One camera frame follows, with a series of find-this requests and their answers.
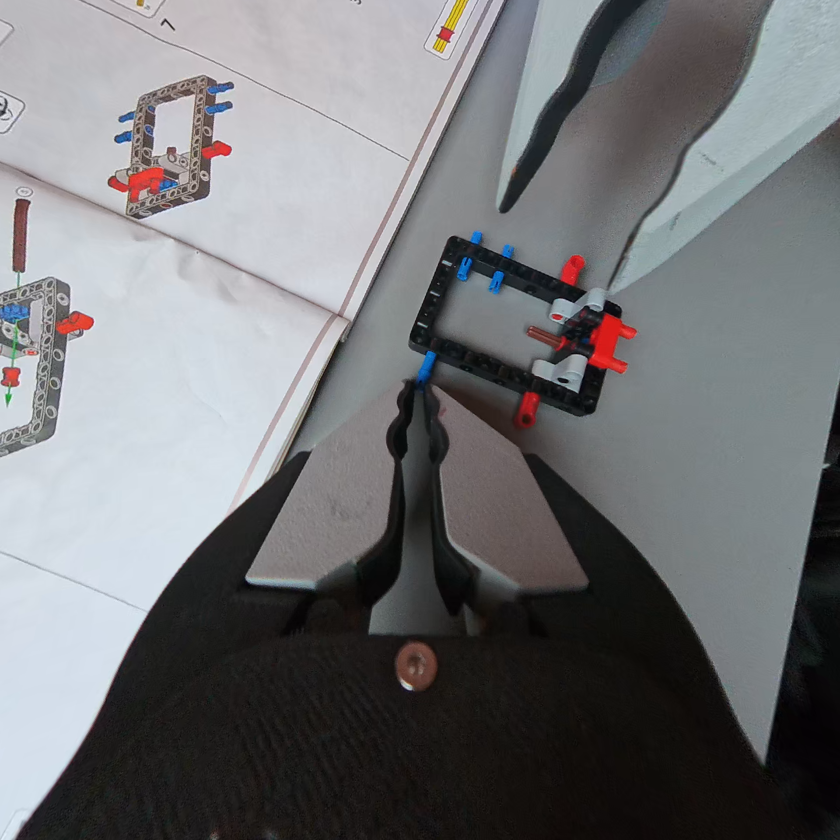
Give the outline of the black lego frame assembly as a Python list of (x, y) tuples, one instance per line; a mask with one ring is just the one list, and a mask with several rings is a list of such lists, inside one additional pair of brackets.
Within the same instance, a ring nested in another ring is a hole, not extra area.
[[(518, 395), (513, 423), (533, 427), (541, 406), (575, 417), (595, 413), (608, 372), (624, 375), (628, 363), (619, 358), (618, 346), (635, 339), (638, 331), (624, 320), (623, 309), (601, 287), (584, 289), (579, 280), (586, 267), (582, 255), (568, 258), (558, 275), (530, 267), (484, 243), (472, 245), (470, 236), (450, 236), (438, 259), (423, 302), (408, 334), (408, 346), (424, 358), (437, 354), (434, 371), (449, 365), (477, 379)], [(473, 264), (467, 281), (457, 279), (462, 257)], [(488, 290), (495, 270), (504, 270), (500, 293)], [(539, 304), (537, 316), (546, 323), (527, 325), (524, 338), (542, 345), (542, 354), (528, 362), (481, 349), (442, 327), (448, 299), (458, 287), (479, 282), (494, 304), (517, 299)]]

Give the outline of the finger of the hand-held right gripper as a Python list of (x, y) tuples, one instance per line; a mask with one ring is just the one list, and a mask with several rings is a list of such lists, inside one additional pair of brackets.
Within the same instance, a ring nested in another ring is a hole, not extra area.
[(733, 86), (633, 227), (609, 290), (661, 266), (837, 121), (838, 71), (838, 1), (767, 2)]
[(509, 212), (532, 182), (633, 13), (632, 1), (539, 2), (500, 170), (499, 213)]

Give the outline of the white instruction booklet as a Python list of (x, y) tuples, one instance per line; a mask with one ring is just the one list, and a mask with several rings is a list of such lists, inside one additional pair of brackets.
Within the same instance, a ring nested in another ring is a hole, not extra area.
[(2, 551), (149, 606), (268, 477), (503, 2), (2, 2)]

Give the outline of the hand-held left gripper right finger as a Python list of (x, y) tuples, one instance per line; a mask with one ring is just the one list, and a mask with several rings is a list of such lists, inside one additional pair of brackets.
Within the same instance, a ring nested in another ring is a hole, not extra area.
[(589, 578), (520, 448), (427, 386), (434, 575), (451, 615), (490, 615)]

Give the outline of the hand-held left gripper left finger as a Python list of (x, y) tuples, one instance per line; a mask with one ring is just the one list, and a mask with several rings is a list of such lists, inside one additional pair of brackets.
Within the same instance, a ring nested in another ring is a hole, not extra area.
[(309, 453), (246, 574), (249, 585), (372, 608), (402, 562), (403, 457), (414, 384), (399, 381)]

